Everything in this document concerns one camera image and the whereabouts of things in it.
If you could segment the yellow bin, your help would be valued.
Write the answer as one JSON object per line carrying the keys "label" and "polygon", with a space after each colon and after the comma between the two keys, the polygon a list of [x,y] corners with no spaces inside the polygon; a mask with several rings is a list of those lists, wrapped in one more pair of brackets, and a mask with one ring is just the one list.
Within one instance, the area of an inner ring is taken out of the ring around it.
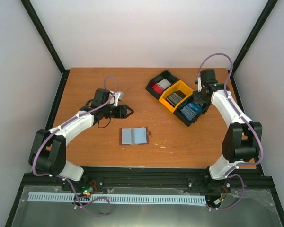
{"label": "yellow bin", "polygon": [[179,80],[164,90],[159,102],[163,104],[172,113],[193,93],[193,89],[186,83]]}

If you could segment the brown leather card holder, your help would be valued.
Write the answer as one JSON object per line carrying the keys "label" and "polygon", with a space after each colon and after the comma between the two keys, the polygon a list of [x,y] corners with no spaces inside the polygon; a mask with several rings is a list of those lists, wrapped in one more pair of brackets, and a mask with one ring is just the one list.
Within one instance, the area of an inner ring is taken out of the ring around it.
{"label": "brown leather card holder", "polygon": [[152,134],[148,127],[134,127],[120,129],[120,145],[143,145],[149,143]]}

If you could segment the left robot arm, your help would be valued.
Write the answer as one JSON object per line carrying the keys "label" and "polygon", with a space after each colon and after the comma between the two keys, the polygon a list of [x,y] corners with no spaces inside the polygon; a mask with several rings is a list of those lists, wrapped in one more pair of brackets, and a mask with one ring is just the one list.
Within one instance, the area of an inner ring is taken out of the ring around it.
{"label": "left robot arm", "polygon": [[85,190],[89,185],[89,178],[83,174],[82,167],[67,160],[66,147],[82,132],[98,125],[102,119],[126,119],[132,115],[132,108],[119,104],[123,96],[123,92],[99,88],[94,97],[69,120],[49,130],[38,130],[29,156],[33,174],[70,179],[78,190]]}

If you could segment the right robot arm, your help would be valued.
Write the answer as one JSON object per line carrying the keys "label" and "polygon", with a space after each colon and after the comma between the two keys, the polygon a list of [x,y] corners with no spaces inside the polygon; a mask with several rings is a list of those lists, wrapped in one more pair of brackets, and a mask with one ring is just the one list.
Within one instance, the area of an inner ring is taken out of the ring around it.
{"label": "right robot arm", "polygon": [[241,165],[258,165],[264,151],[261,143],[262,125],[254,122],[240,109],[226,83],[218,83],[213,69],[199,70],[193,92],[196,104],[212,104],[223,117],[228,127],[222,142],[222,155],[208,167],[204,176],[204,187],[211,190],[219,181],[230,177]]}

